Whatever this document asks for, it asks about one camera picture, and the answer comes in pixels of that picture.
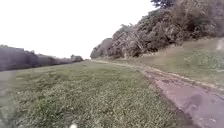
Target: tree line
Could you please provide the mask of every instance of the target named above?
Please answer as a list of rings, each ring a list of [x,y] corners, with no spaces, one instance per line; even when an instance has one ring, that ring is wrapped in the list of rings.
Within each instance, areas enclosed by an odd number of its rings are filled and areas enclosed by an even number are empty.
[[[91,58],[138,57],[171,44],[224,37],[223,0],[151,0],[158,7],[135,25],[122,25],[104,39]]]
[[[0,45],[0,71],[70,64],[80,61],[83,61],[81,56],[72,55],[72,58],[61,59],[35,54],[33,51],[26,51],[21,48]]]

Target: white sky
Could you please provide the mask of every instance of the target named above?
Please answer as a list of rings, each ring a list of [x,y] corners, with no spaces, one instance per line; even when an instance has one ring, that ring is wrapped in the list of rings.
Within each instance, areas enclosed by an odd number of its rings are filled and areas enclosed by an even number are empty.
[[[0,44],[89,58],[121,24],[135,24],[153,9],[150,0],[0,0]]]

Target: dirt path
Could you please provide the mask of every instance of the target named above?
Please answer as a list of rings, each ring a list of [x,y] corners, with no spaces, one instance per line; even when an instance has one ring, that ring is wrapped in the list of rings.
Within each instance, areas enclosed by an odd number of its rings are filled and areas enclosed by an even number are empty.
[[[224,128],[224,95],[214,89],[197,86],[192,80],[161,72],[151,67],[110,63],[140,70],[153,80],[163,94],[201,128]]]

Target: grass verge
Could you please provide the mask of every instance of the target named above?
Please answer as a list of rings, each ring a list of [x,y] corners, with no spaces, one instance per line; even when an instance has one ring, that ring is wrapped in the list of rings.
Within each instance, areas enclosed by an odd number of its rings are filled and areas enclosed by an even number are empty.
[[[119,63],[148,65],[165,72],[176,73],[194,80],[224,88],[224,41],[221,39],[186,42],[183,46],[171,47],[156,55],[127,60]]]

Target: grassy field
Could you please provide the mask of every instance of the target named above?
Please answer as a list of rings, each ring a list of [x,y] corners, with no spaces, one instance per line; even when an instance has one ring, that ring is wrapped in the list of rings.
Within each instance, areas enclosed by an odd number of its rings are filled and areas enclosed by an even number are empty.
[[[0,72],[0,127],[192,128],[134,69],[94,62]]]
[[[183,46],[162,50],[156,55],[115,60],[119,63],[149,65],[165,72],[224,88],[224,41],[219,39],[186,42]]]

